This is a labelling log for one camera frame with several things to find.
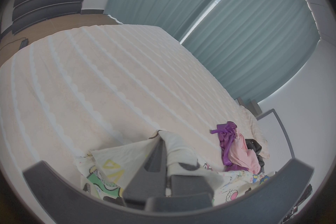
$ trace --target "purple clothing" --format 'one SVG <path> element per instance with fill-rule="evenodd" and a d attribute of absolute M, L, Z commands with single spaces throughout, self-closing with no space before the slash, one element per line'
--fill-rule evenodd
<path fill-rule="evenodd" d="M 240 170 L 248 171 L 246 167 L 241 167 L 238 164 L 232 164 L 231 166 L 228 166 L 225 171 L 228 172 L 228 171 L 240 171 Z"/>
<path fill-rule="evenodd" d="M 228 121 L 226 124 L 218 124 L 217 129 L 210 130 L 211 134 L 218 133 L 220 141 L 219 145 L 222 148 L 222 160 L 223 164 L 226 166 L 232 165 L 232 162 L 228 158 L 228 153 L 230 146 L 236 137 L 236 128 L 237 125 L 234 122 Z"/>

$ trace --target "floor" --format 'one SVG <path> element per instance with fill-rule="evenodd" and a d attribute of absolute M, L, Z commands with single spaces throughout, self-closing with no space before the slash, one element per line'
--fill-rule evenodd
<path fill-rule="evenodd" d="M 116 21 L 104 14 L 73 14 L 42 21 L 13 35 L 6 34 L 0 42 L 0 66 L 18 50 L 21 41 L 28 38 L 29 44 L 59 31 L 91 25 L 116 25 Z"/>

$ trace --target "pink clothing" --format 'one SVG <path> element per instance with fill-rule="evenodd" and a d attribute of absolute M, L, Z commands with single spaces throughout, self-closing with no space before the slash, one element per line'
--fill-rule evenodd
<path fill-rule="evenodd" d="M 249 172 L 255 175 L 260 171 L 257 155 L 252 149 L 247 149 L 245 138 L 238 129 L 236 130 L 236 138 L 230 146 L 228 158 L 232 163 L 246 167 Z"/>

